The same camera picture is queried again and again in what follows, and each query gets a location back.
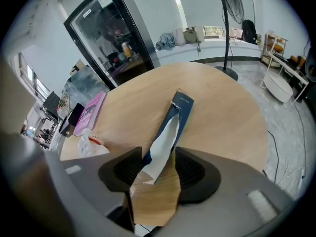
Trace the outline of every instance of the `fan base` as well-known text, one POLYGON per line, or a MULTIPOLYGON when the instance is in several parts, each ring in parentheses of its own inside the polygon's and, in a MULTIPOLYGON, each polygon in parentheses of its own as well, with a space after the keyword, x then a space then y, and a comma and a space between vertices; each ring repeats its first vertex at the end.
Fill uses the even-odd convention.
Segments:
POLYGON ((234 70, 229 69, 229 68, 226 68, 226 70, 224 70, 224 67, 220 67, 220 66, 215 67, 215 68, 227 74, 229 77, 233 78, 235 81, 238 81, 238 74, 234 70))

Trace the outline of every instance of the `glass door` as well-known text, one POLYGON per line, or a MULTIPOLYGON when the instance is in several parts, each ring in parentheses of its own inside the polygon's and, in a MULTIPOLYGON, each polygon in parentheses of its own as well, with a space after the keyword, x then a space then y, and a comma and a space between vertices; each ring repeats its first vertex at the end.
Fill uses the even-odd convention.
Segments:
POLYGON ((74 41, 80 42, 76 44, 85 57, 89 56, 92 68, 101 70, 114 87, 148 70, 112 0, 90 0, 69 25, 76 35, 74 41))

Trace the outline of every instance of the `refrigerator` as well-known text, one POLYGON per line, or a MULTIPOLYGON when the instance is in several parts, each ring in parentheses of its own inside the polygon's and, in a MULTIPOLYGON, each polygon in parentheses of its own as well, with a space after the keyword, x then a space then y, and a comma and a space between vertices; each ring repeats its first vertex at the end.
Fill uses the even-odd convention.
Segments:
POLYGON ((64 25, 109 90, 160 66, 134 0, 84 0, 64 25))

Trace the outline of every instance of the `round table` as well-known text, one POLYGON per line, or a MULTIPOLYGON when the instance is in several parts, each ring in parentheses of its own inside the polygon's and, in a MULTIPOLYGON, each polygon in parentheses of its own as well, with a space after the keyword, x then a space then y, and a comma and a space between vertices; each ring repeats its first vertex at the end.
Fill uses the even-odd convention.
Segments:
MULTIPOLYGON (((111 153, 142 147, 143 156, 177 89, 194 99, 177 146, 245 162, 262 171, 268 154, 265 121, 240 84, 200 63, 176 63, 146 72, 108 93, 93 130, 111 153)), ((78 138, 65 140, 61 160, 79 158, 78 138)), ((163 226, 175 213, 179 178, 171 155, 155 185, 141 173, 130 189, 137 224, 163 226)))

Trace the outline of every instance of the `clear plastic bag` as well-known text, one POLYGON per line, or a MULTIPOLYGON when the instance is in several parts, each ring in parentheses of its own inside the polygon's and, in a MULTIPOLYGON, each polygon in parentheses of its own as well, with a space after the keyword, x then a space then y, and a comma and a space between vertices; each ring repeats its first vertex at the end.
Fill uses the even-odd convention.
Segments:
POLYGON ((82 136, 78 142, 78 150, 82 158, 103 155, 110 152, 103 146, 102 140, 98 136, 92 135, 91 130, 87 128, 82 131, 82 136))

